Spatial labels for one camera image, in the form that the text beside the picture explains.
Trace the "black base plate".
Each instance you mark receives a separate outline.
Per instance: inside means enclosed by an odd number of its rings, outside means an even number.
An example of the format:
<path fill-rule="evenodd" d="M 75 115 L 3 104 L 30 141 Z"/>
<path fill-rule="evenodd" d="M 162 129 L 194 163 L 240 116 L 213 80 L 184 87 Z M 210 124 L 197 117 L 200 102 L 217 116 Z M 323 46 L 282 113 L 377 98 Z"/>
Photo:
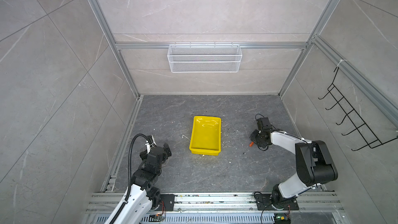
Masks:
<path fill-rule="evenodd" d="M 259 211 L 298 211 L 299 206 L 296 197 L 285 199 L 280 197 L 278 194 L 262 194 L 255 192 L 253 194 L 257 209 Z"/>
<path fill-rule="evenodd" d="M 175 195 L 174 194 L 160 194 L 160 201 L 155 209 L 156 211 L 162 211 L 164 208 L 165 211 L 173 211 L 175 205 Z"/>

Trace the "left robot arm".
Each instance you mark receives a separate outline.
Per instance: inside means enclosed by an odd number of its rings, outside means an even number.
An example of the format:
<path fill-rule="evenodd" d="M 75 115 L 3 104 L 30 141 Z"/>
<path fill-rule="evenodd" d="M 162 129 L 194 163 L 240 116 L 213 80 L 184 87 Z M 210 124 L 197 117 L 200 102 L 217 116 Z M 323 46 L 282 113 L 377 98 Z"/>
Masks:
<path fill-rule="evenodd" d="M 139 224 L 142 218 L 160 202 L 160 190 L 155 183 L 162 172 L 163 163 L 172 155 L 165 143 L 150 149 L 143 165 L 130 176 L 126 192 L 106 220 L 107 224 Z"/>

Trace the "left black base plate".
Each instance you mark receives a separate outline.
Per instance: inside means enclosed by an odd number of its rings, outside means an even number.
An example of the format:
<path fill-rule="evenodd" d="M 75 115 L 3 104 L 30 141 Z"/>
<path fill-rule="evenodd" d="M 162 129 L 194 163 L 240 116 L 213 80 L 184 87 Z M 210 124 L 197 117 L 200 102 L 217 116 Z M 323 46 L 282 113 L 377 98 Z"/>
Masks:
<path fill-rule="evenodd" d="M 174 194 L 160 194 L 160 201 L 155 209 L 156 211 L 162 211 L 164 208 L 165 211 L 173 211 L 175 205 L 175 195 Z"/>

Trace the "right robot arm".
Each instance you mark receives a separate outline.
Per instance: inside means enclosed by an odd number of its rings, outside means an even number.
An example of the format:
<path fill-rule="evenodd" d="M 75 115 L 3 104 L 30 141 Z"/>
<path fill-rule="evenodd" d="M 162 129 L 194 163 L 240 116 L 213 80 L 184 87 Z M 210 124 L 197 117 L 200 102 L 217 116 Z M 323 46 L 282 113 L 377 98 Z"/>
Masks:
<path fill-rule="evenodd" d="M 250 135 L 251 145 L 262 151 L 275 145 L 295 155 L 295 174 L 272 190 L 273 208 L 282 209 L 311 188 L 337 180 L 337 168 L 325 142 L 309 141 L 277 129 L 262 115 L 256 123 L 257 129 Z"/>

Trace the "aluminium mounting rail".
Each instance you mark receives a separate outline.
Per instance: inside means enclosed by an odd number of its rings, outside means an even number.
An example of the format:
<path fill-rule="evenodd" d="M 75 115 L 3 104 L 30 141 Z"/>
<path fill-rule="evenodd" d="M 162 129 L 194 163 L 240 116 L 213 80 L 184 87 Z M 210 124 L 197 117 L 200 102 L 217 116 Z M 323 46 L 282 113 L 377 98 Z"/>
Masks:
<path fill-rule="evenodd" d="M 259 213 L 252 192 L 179 192 L 174 194 L 175 205 L 169 213 Z M 343 213 L 344 208 L 337 194 L 333 191 L 305 192 L 297 198 L 299 213 Z M 288 212 L 288 211 L 266 211 L 266 212 Z"/>

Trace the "yellow plastic bin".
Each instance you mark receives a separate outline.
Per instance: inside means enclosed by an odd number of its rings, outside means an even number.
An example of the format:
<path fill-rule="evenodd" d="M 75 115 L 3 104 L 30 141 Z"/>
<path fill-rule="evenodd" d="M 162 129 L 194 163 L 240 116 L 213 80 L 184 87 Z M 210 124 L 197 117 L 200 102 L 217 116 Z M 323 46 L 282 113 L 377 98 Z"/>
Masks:
<path fill-rule="evenodd" d="M 195 116 L 190 151 L 196 155 L 218 156 L 221 152 L 221 123 L 219 117 Z"/>

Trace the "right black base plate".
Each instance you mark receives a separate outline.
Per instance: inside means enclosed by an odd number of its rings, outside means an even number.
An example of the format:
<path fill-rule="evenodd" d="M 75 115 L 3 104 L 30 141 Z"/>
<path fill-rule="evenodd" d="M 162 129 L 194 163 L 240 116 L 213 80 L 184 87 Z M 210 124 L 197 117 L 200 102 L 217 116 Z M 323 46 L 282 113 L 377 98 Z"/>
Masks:
<path fill-rule="evenodd" d="M 278 194 L 262 194 L 255 192 L 253 194 L 257 209 L 259 211 L 298 211 L 299 206 L 296 197 L 285 199 L 280 197 Z"/>

